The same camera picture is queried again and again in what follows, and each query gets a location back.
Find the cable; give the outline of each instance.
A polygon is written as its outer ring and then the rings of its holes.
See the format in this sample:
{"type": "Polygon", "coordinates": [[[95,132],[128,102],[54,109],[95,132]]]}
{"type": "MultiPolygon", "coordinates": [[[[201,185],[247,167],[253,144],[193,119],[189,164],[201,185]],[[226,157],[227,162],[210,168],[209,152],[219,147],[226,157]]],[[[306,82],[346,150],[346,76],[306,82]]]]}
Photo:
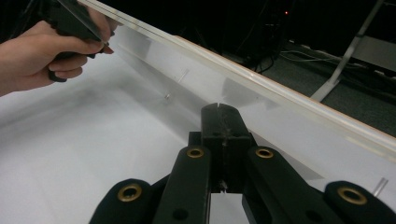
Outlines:
{"type": "Polygon", "coordinates": [[[270,69],[270,68],[272,68],[274,66],[274,58],[273,58],[272,55],[270,55],[270,59],[271,59],[270,65],[268,65],[268,67],[266,67],[264,69],[262,69],[262,64],[260,63],[260,69],[261,70],[260,70],[260,72],[257,72],[257,73],[262,74],[263,72],[267,71],[268,69],[270,69]]]}
{"type": "MultiPolygon", "coordinates": [[[[293,61],[293,62],[298,62],[298,63],[310,63],[310,62],[326,62],[326,63],[333,63],[333,64],[339,64],[339,62],[333,62],[333,60],[337,60],[337,59],[330,59],[330,58],[325,58],[325,59],[321,59],[321,58],[317,58],[314,57],[312,55],[300,52],[298,50],[284,50],[284,51],[280,51],[279,56],[281,56],[282,58],[285,58],[287,60],[293,61]],[[313,59],[292,59],[289,57],[286,57],[285,55],[283,55],[282,53],[299,53],[299,54],[303,54],[304,56],[307,56],[309,58],[313,58],[313,59]]],[[[362,68],[364,66],[362,65],[356,65],[356,64],[348,64],[348,68],[362,68]]]]}
{"type": "Polygon", "coordinates": [[[266,9],[267,5],[268,5],[269,1],[265,1],[264,5],[262,6],[262,10],[257,18],[257,20],[253,23],[253,25],[251,26],[249,32],[247,33],[247,36],[245,37],[245,39],[242,41],[241,45],[239,45],[239,47],[236,49],[236,53],[239,52],[239,50],[242,48],[242,46],[244,46],[245,42],[248,40],[248,38],[250,37],[251,33],[254,30],[254,27],[256,27],[257,22],[259,21],[260,17],[262,16],[262,13],[264,12],[264,10],[266,9]]]}

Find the transparent acrylic panel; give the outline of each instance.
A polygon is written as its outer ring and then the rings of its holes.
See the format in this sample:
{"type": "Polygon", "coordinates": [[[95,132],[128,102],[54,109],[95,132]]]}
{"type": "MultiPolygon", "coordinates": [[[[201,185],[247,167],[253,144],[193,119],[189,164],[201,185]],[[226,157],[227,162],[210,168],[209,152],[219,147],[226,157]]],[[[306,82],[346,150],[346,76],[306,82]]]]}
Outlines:
{"type": "MultiPolygon", "coordinates": [[[[259,145],[311,186],[347,180],[396,208],[396,141],[218,54],[93,0],[118,24],[64,84],[0,98],[1,223],[87,223],[110,188],[171,171],[200,110],[236,107],[259,145]]],[[[238,195],[212,195],[210,223],[248,223],[238,195]]]]}

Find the hand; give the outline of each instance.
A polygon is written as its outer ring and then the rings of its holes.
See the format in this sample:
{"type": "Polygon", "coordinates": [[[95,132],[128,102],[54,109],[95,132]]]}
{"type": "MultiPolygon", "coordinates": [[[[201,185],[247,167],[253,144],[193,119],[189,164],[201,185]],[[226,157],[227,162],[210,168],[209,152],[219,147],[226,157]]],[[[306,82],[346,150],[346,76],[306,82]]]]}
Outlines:
{"type": "Polygon", "coordinates": [[[82,73],[87,54],[101,50],[103,44],[73,36],[60,36],[40,21],[22,35],[0,45],[0,96],[27,91],[53,83],[49,70],[57,77],[72,78],[82,73]],[[68,59],[53,61],[61,52],[79,53],[68,59]]]}
{"type": "MultiPolygon", "coordinates": [[[[85,6],[87,8],[88,13],[92,19],[92,21],[96,24],[97,28],[100,31],[102,38],[107,42],[114,31],[117,29],[118,26],[121,24],[113,19],[105,16],[101,12],[96,11],[95,9],[85,6]]],[[[113,50],[109,46],[105,46],[104,53],[112,53],[113,50]]]]}

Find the metal stand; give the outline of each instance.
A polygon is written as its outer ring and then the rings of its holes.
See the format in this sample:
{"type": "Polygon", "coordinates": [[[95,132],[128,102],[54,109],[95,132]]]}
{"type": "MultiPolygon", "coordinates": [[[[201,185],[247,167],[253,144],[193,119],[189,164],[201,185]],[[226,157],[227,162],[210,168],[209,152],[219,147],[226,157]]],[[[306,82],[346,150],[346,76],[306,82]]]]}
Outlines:
{"type": "Polygon", "coordinates": [[[127,179],[100,202],[91,224],[209,222],[211,193],[243,195],[249,223],[396,223],[396,214],[367,190],[338,181],[311,188],[274,149],[257,146],[238,110],[202,108],[172,173],[154,185],[127,179]]]}
{"type": "Polygon", "coordinates": [[[358,33],[355,35],[355,37],[353,38],[349,47],[347,48],[347,50],[343,56],[343,59],[341,60],[341,62],[338,64],[338,66],[335,68],[334,72],[332,73],[332,76],[330,77],[329,80],[326,81],[326,83],[324,83],[311,96],[312,99],[321,102],[332,91],[332,89],[340,82],[340,75],[341,75],[342,71],[344,70],[345,66],[349,62],[349,59],[355,52],[356,48],[359,47],[359,43],[361,42],[361,39],[364,37],[364,34],[365,34],[367,28],[369,27],[370,23],[374,19],[376,13],[381,8],[383,3],[384,3],[384,0],[378,0],[375,3],[370,14],[364,21],[363,26],[359,29],[358,33]]]}

